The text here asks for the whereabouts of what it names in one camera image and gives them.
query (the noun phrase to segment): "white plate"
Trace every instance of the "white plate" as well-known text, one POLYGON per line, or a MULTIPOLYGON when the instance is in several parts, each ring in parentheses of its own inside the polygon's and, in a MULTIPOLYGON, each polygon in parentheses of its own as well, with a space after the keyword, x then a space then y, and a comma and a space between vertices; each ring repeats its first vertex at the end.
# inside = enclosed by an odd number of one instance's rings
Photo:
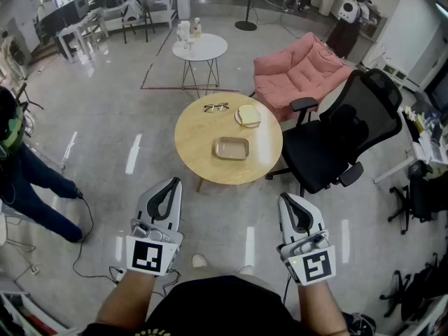
MULTIPOLYGON (((241 126, 243 126, 243 125, 242 125, 242 122, 241 122, 241 118, 239 117, 239 114, 238 114, 238 110, 235 111, 235 120, 237 120, 237 122, 238 122, 241 126)), ((243 127, 254 128, 254 127, 258 127, 259 125, 260 125, 260 123, 253 123, 252 125, 245 125, 245 126, 243 126, 243 127)))

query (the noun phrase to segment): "blue jeans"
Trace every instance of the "blue jeans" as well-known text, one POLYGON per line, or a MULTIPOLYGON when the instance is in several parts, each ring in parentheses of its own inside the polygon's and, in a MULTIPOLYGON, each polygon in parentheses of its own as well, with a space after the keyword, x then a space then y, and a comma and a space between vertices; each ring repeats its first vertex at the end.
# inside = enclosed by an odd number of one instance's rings
POLYGON ((75 183, 49 168, 25 144, 13 158, 0 185, 3 202, 69 242, 79 241, 83 237, 81 229, 45 204, 30 184, 49 188, 61 198, 76 199, 75 183))

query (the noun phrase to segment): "pink armchair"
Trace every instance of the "pink armchair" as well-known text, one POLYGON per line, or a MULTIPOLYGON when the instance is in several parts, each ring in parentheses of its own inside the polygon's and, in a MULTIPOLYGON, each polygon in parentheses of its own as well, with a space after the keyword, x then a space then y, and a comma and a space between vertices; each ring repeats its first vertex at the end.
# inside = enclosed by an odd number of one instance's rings
POLYGON ((344 82, 348 67, 311 32, 276 54, 259 57, 255 64, 255 93, 279 122, 296 118, 289 104, 313 97, 319 103, 344 82))

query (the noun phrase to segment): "bread slice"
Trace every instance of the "bread slice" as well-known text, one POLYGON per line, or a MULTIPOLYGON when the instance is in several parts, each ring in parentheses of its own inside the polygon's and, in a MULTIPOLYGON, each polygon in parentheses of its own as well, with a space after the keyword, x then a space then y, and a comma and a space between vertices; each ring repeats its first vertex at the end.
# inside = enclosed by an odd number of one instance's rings
POLYGON ((238 108, 238 115, 243 126, 254 125, 261 122, 260 113, 251 104, 244 104, 238 108))

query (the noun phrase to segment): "metal tray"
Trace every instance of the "metal tray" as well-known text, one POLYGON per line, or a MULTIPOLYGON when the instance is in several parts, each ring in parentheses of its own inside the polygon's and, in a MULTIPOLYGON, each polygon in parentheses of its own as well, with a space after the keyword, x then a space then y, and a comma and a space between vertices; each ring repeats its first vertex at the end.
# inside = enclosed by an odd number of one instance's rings
POLYGON ((218 138, 215 143, 215 154, 224 160, 245 160, 249 155, 249 141, 234 137, 218 138))

